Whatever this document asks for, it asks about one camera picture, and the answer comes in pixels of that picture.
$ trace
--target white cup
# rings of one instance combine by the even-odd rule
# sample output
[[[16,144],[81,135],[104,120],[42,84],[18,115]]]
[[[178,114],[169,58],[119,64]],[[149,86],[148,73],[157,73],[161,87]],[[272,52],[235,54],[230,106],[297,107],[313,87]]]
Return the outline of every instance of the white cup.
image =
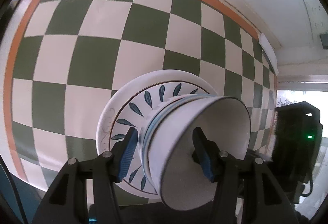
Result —
[[[139,135],[145,176],[162,202],[176,210],[191,210],[211,201],[216,183],[192,159],[192,131],[201,127],[220,150],[244,159],[250,138],[250,117],[242,101],[229,96],[185,95],[162,102]]]

